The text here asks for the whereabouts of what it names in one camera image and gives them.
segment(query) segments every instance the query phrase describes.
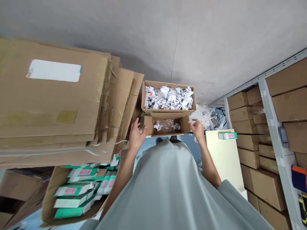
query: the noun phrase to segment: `shoe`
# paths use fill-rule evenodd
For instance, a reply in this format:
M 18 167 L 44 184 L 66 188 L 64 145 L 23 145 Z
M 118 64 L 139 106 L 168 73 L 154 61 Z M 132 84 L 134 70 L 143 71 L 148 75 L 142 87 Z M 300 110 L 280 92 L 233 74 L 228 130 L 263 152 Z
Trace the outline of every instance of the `shoe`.
M 163 139 L 161 137 L 158 137 L 156 139 L 156 145 L 160 144 L 163 141 Z

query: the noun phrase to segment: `shelf label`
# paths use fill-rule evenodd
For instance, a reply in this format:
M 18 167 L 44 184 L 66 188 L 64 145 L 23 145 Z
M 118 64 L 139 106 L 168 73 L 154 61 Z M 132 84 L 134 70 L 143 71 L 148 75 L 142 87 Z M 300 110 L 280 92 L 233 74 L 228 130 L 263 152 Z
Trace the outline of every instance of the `shelf label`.
M 275 126 L 274 120 L 273 119 L 268 119 L 268 125 L 269 126 Z

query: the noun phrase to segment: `stack of flattened cardboard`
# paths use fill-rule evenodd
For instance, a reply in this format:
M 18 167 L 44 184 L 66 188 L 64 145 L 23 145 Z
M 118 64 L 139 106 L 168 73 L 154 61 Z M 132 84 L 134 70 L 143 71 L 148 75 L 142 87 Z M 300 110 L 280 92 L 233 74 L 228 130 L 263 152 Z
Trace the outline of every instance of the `stack of flattened cardboard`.
M 143 74 L 109 53 L 0 39 L 0 168 L 108 163 Z

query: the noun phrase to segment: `grey shirt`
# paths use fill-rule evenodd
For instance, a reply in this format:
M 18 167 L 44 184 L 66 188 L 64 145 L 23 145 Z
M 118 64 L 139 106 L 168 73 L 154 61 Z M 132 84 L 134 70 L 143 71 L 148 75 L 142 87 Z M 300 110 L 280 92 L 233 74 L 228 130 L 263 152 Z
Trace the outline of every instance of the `grey shirt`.
M 168 140 L 145 152 L 100 223 L 81 229 L 271 229 L 225 180 L 216 190 L 184 143 Z

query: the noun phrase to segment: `open cardboard box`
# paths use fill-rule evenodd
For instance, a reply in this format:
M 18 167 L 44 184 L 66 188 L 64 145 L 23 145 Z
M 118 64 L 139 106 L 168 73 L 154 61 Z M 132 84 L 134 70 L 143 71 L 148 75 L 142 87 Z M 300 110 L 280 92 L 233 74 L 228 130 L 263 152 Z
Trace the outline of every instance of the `open cardboard box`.
M 171 133 L 163 133 L 162 130 L 157 131 L 154 128 L 154 124 L 159 121 L 161 123 L 162 120 L 173 119 L 175 123 L 180 124 L 180 130 L 174 130 Z M 158 137 L 158 136 L 171 136 L 171 135 L 183 135 L 191 131 L 189 125 L 189 116 L 185 113 L 152 113 L 150 116 L 144 116 L 144 126 L 147 126 L 146 137 Z
M 191 87 L 192 91 L 194 92 L 192 95 L 193 98 L 193 103 L 192 103 L 192 109 L 191 110 L 155 110 L 155 109 L 145 109 L 145 102 L 147 93 L 146 93 L 146 86 L 152 86 L 154 88 L 160 89 L 162 86 L 167 85 L 169 88 L 176 88 L 180 87 L 183 88 L 184 90 L 188 87 L 187 85 L 179 85 L 179 84 L 173 84 L 173 83 L 166 83 L 166 82 L 159 82 L 159 81 L 143 81 L 143 89 L 142 89 L 142 110 L 147 113 L 184 113 L 185 115 L 191 115 L 195 110 L 196 110 L 196 97 L 195 97 L 195 90 L 193 86 Z

